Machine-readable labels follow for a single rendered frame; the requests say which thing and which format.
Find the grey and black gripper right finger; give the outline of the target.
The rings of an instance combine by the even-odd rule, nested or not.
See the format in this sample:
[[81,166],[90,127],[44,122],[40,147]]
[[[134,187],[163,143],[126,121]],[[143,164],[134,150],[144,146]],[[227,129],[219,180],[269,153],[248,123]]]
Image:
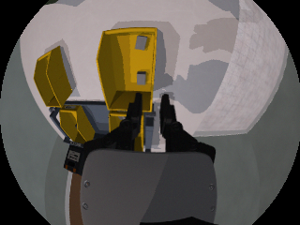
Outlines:
[[165,152],[201,152],[208,155],[214,163],[215,147],[198,142],[183,130],[183,125],[176,120],[174,105],[170,105],[169,94],[161,97],[159,117],[160,134],[165,139]]

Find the dark grey metal shelf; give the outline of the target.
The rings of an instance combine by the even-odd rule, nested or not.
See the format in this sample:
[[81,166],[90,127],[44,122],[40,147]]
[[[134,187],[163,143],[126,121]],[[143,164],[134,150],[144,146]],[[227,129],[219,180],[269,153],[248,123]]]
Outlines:
[[[66,101],[64,105],[82,105],[82,108],[96,132],[93,139],[103,138],[106,134],[110,132],[109,129],[109,111],[105,101]],[[58,129],[65,136],[64,143],[68,145],[75,145],[83,148],[83,143],[70,141],[69,136],[60,127],[60,123],[56,118],[61,107],[50,107],[49,112],[50,118]],[[146,114],[146,121],[145,121]],[[156,121],[156,112],[144,112],[144,145],[145,152],[151,152],[153,130],[154,130],[154,120]]]

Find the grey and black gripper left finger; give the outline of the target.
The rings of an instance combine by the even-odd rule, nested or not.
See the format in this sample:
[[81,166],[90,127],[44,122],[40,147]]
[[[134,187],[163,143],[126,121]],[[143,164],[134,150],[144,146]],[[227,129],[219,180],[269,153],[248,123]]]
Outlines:
[[100,148],[134,151],[135,138],[141,133],[142,113],[143,94],[136,93],[134,103],[129,102],[126,119],[120,122],[119,127],[101,139],[94,139],[83,144],[84,160],[91,151]]

